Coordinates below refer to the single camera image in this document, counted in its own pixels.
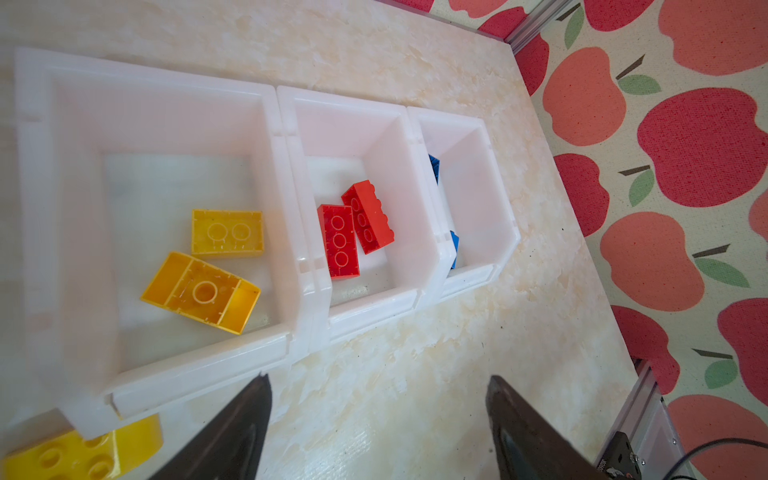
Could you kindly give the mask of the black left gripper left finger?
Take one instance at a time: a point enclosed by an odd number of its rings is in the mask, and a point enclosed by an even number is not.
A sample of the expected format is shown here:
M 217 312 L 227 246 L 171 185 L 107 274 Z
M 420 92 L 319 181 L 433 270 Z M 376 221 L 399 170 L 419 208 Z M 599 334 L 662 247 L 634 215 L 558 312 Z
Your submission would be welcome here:
M 152 477 L 254 479 L 272 409 L 269 377 L 250 381 L 221 412 Z

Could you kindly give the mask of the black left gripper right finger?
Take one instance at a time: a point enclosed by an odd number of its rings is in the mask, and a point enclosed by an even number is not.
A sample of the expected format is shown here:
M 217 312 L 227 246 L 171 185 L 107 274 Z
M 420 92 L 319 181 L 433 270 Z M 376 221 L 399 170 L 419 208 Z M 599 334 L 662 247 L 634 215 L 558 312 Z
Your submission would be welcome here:
M 504 378 L 490 377 L 486 399 L 502 479 L 604 479 Z

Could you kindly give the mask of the yellow round printed brick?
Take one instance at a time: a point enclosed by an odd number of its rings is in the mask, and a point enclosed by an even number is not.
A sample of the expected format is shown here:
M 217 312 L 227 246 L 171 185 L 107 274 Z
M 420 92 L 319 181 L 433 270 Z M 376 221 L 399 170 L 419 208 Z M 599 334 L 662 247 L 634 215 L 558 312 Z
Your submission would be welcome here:
M 141 296 L 156 307 L 240 335 L 261 290 L 191 255 L 171 252 Z

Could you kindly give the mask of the white bin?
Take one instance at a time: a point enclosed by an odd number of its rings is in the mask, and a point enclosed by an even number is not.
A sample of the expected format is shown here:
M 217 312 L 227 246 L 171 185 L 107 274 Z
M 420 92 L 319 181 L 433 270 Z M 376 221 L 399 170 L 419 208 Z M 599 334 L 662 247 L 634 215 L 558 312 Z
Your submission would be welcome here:
M 311 349 L 435 305 L 448 230 L 405 107 L 288 86 L 277 97 L 319 286 Z
M 500 277 L 521 240 L 486 123 L 476 117 L 409 107 L 419 153 L 440 160 L 430 191 L 451 258 L 434 299 L 441 303 Z M 460 238 L 451 269 L 453 230 Z
M 32 367 L 93 438 L 305 356 L 316 296 L 273 86 L 19 48 L 14 92 Z M 234 335 L 145 303 L 196 209 L 259 211 L 261 290 Z

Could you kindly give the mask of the yellow square brick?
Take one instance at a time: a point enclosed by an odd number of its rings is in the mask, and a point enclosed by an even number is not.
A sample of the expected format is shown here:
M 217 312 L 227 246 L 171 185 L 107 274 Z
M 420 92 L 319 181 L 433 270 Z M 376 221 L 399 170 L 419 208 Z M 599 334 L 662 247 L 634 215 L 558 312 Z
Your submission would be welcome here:
M 260 211 L 192 211 L 191 254 L 200 258 L 259 257 L 265 252 Z

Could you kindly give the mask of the blue brick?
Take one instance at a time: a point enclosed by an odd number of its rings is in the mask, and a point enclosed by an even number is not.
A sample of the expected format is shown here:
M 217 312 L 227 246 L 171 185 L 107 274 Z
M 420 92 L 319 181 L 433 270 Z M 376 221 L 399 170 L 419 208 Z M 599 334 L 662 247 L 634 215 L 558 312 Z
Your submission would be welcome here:
M 440 179 L 440 160 L 432 155 L 428 156 L 436 182 Z
M 453 231 L 450 231 L 453 247 L 454 247 L 454 259 L 451 265 L 451 269 L 455 269 L 457 267 L 457 261 L 458 261 L 458 250 L 460 246 L 460 238 L 459 236 Z

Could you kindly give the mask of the red long brick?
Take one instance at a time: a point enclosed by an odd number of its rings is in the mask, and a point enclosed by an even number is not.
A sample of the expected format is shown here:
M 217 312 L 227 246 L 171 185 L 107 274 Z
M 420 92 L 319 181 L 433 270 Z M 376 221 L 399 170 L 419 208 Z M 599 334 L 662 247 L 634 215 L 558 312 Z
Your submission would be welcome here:
M 365 254 L 380 250 L 395 241 L 389 218 L 369 181 L 353 184 L 342 196 L 343 204 L 352 208 L 353 225 Z

